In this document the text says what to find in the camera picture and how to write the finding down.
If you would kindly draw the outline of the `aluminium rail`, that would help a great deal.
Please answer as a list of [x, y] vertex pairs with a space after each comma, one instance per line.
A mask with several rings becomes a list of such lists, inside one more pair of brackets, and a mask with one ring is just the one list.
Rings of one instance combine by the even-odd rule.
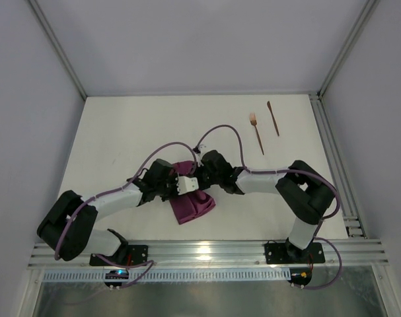
[[341, 152], [332, 131], [328, 114], [324, 103], [317, 94], [309, 95], [310, 104], [316, 120], [324, 152], [328, 161], [330, 173], [341, 199], [341, 213], [344, 218], [347, 235], [349, 238], [367, 239], [365, 228], [359, 216], [359, 206], [356, 202], [352, 186], [347, 176], [347, 170], [343, 164]]
[[[131, 241], [147, 245], [147, 258], [158, 268], [266, 267], [266, 251], [261, 240], [203, 241]], [[343, 239], [322, 243], [325, 264], [338, 264], [340, 253], [344, 266], [388, 265], [388, 256], [380, 240]], [[89, 256], [78, 256], [70, 262], [54, 260], [53, 250], [44, 243], [34, 245], [28, 269], [83, 269], [89, 267]]]

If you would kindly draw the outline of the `aluminium right side rail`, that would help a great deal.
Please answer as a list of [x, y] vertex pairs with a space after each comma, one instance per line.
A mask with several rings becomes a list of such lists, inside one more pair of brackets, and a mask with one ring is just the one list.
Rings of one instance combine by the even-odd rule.
[[347, 176], [347, 170], [343, 164], [341, 152], [332, 131], [328, 114], [324, 103], [317, 94], [309, 95], [310, 104], [316, 120], [324, 152], [328, 161], [330, 173], [341, 199], [341, 213], [344, 218], [347, 235], [349, 238], [367, 239], [365, 228], [359, 216], [359, 206], [356, 202], [352, 186]]

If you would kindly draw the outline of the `copper fork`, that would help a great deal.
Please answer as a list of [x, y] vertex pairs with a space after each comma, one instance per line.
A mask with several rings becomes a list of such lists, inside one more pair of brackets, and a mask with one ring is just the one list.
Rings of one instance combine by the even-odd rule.
[[251, 113], [250, 113], [250, 115], [249, 115], [249, 121], [250, 121], [250, 124], [252, 125], [252, 127], [254, 128], [254, 131], [255, 131], [255, 133], [256, 133], [256, 138], [257, 138], [257, 140], [258, 140], [258, 144], [259, 144], [261, 153], [262, 153], [263, 155], [265, 155], [265, 153], [264, 153], [264, 148], [263, 148], [263, 144], [262, 144], [262, 140], [261, 140], [261, 138], [260, 138], [260, 134], [259, 134], [258, 127], [257, 127], [258, 122], [257, 122], [256, 115], [255, 115], [254, 112], [251, 112]]

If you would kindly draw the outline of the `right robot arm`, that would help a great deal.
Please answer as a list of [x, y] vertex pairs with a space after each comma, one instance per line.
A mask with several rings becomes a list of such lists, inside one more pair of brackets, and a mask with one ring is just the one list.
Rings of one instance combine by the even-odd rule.
[[285, 242], [265, 244], [268, 264], [304, 264], [315, 256], [318, 263], [324, 261], [318, 254], [322, 247], [314, 239], [332, 202], [336, 202], [336, 210], [340, 208], [339, 195], [331, 183], [302, 160], [276, 171], [249, 170], [231, 166], [216, 150], [202, 151], [197, 146], [194, 152], [200, 161], [194, 176], [201, 190], [219, 186], [235, 195], [277, 194], [294, 213], [295, 222]]

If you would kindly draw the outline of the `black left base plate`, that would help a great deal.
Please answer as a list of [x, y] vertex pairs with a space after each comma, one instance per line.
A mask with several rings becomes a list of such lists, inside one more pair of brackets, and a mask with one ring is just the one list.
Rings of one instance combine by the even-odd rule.
[[136, 244], [120, 246], [112, 256], [103, 256], [109, 262], [122, 266], [133, 266], [148, 260], [148, 245]]

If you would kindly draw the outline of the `aluminium right corner post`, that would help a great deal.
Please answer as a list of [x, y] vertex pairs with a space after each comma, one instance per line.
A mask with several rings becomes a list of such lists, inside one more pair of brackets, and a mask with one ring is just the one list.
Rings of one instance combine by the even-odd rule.
[[353, 26], [345, 38], [341, 49], [339, 50], [334, 62], [332, 63], [327, 75], [325, 76], [320, 89], [317, 92], [317, 96], [319, 99], [322, 99], [332, 83], [334, 82], [336, 76], [340, 72], [342, 66], [347, 61], [351, 51], [356, 45], [358, 39], [363, 33], [367, 23], [371, 19], [373, 13], [378, 7], [380, 1], [379, 0], [367, 0], [360, 10]]

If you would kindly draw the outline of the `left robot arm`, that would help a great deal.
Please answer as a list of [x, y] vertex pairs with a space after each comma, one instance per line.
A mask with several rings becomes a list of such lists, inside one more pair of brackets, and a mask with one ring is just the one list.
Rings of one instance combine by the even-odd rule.
[[156, 197], [176, 193], [177, 176], [171, 163], [157, 159], [143, 177], [90, 198], [63, 192], [37, 228], [37, 235], [55, 259], [70, 261], [81, 254], [100, 254], [119, 262], [128, 245], [113, 229], [97, 230], [97, 221], [124, 209], [142, 206]]

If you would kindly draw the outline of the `aluminium front rail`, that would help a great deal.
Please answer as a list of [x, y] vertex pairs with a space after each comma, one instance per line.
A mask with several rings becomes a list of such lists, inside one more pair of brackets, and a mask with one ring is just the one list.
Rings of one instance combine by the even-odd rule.
[[[158, 268], [266, 267], [266, 251], [261, 240], [203, 241], [131, 241], [147, 245], [147, 258]], [[343, 239], [322, 243], [325, 264], [338, 264], [340, 253], [344, 266], [388, 265], [388, 256], [380, 240]], [[44, 243], [34, 245], [28, 269], [83, 269], [89, 267], [89, 256], [78, 256], [70, 262], [54, 260], [53, 250]]]

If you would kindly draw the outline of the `aluminium corner post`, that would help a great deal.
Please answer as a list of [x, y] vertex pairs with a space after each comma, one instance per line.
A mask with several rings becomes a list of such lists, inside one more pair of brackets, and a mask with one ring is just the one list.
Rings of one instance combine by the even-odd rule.
[[29, 6], [29, 9], [32, 11], [34, 18], [45, 34], [52, 50], [54, 51], [57, 59], [61, 63], [64, 71], [67, 73], [67, 76], [71, 80], [73, 86], [79, 93], [79, 96], [85, 101], [88, 97], [86, 90], [84, 89], [77, 73], [74, 70], [65, 50], [63, 49], [58, 37], [56, 36], [54, 29], [52, 28], [47, 16], [45, 15], [42, 7], [40, 6], [37, 0], [26, 0], [26, 4]]
[[319, 99], [322, 99], [332, 83], [334, 82], [336, 76], [340, 72], [342, 66], [347, 61], [351, 51], [356, 45], [358, 39], [363, 33], [367, 23], [371, 19], [373, 13], [378, 7], [380, 1], [379, 0], [367, 0], [360, 10], [353, 26], [345, 38], [341, 49], [339, 50], [334, 62], [332, 63], [327, 75], [325, 76], [320, 89], [317, 92], [317, 96]]

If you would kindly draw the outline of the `copper knife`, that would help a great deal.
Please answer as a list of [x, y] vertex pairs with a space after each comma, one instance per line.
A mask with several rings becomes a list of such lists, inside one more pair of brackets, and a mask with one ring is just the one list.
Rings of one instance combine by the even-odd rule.
[[280, 137], [279, 128], [277, 126], [277, 122], [276, 122], [276, 119], [275, 119], [275, 116], [274, 116], [274, 113], [273, 113], [273, 109], [272, 109], [272, 104], [271, 104], [270, 101], [267, 101], [267, 107], [268, 107], [268, 110], [270, 111], [270, 114], [271, 114], [271, 117], [272, 117], [272, 122], [273, 122], [273, 126], [274, 126], [274, 129], [275, 129], [275, 132], [276, 132], [277, 136]]

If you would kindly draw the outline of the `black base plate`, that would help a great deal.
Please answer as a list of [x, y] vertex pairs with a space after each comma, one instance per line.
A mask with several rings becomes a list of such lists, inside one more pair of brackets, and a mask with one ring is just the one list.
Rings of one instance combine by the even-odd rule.
[[264, 244], [264, 255], [267, 264], [323, 264], [326, 261], [323, 247], [318, 242], [311, 242], [302, 250], [288, 240], [269, 240]]
[[109, 262], [122, 266], [133, 266], [148, 260], [148, 245], [136, 244], [120, 246], [112, 256], [103, 256]]

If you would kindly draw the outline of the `aluminium left corner post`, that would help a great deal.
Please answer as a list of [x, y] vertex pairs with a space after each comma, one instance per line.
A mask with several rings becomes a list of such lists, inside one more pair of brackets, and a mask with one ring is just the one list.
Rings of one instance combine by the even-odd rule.
[[56, 36], [54, 29], [52, 28], [47, 16], [45, 15], [42, 7], [40, 6], [37, 0], [26, 0], [26, 4], [29, 6], [29, 9], [32, 11], [34, 18], [45, 34], [52, 50], [54, 51], [57, 59], [61, 63], [64, 71], [67, 73], [67, 76], [71, 80], [73, 86], [79, 93], [79, 96], [85, 101], [88, 97], [86, 90], [84, 89], [77, 73], [74, 70], [65, 50], [63, 49], [58, 37]]

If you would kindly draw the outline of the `purple satin napkin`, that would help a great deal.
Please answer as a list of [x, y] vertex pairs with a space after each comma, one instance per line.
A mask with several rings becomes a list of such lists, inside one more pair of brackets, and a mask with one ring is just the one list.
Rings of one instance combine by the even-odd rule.
[[[178, 177], [194, 177], [190, 174], [193, 167], [195, 167], [194, 161], [188, 160], [173, 164], [173, 169]], [[193, 221], [215, 208], [215, 200], [203, 190], [178, 195], [178, 197], [170, 199], [169, 202], [179, 225]]]

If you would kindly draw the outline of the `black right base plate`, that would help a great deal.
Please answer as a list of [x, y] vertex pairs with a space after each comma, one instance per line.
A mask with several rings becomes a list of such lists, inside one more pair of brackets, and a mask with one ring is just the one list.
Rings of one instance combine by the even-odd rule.
[[326, 261], [323, 247], [318, 242], [311, 242], [302, 250], [288, 240], [269, 240], [264, 244], [264, 255], [267, 264], [323, 264]]

